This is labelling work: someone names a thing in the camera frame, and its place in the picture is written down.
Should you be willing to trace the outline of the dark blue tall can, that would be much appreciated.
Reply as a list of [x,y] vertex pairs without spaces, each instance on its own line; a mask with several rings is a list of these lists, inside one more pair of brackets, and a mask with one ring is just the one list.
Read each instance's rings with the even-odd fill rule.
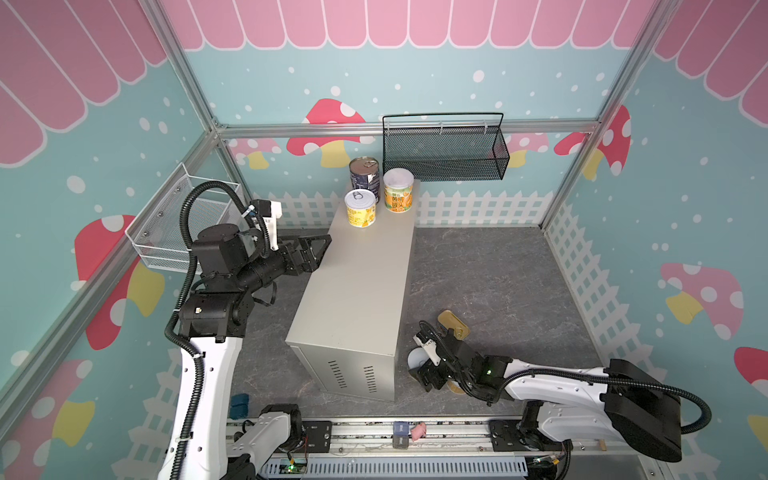
[[380,200],[379,162],[369,156],[354,158],[349,163],[350,180],[353,189],[365,189],[372,192],[376,202]]

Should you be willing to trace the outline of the yellow can white lid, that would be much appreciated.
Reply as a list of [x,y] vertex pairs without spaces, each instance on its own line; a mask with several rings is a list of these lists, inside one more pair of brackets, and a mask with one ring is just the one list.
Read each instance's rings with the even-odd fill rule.
[[414,175],[404,168],[392,168],[384,176],[385,206],[395,213],[407,212],[413,203]]

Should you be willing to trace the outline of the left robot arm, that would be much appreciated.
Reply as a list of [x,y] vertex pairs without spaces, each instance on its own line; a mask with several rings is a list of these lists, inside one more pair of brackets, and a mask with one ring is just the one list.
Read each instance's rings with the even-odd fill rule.
[[[230,197],[238,223],[212,225],[193,235],[190,215],[209,190]],[[316,271],[332,242],[328,234],[279,239],[281,207],[263,199],[244,203],[229,184],[210,180],[194,187],[179,215],[188,269],[165,337],[179,348],[182,372],[171,439],[161,479],[256,479],[280,451],[306,451],[308,435],[295,404],[273,404],[225,442],[231,385],[248,319],[255,306],[271,306],[256,293],[275,290],[277,279]]]

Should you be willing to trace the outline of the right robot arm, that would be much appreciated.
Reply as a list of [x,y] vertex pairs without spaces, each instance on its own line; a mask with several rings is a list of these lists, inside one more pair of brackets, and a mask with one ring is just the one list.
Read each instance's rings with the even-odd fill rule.
[[408,372],[430,392],[448,384],[493,406],[503,400],[524,405],[516,429],[522,444],[540,450],[576,439],[624,442],[647,457],[677,463],[682,438],[712,420],[698,395],[666,385],[633,363],[567,369],[531,364],[507,356],[482,355],[422,321],[408,355]]

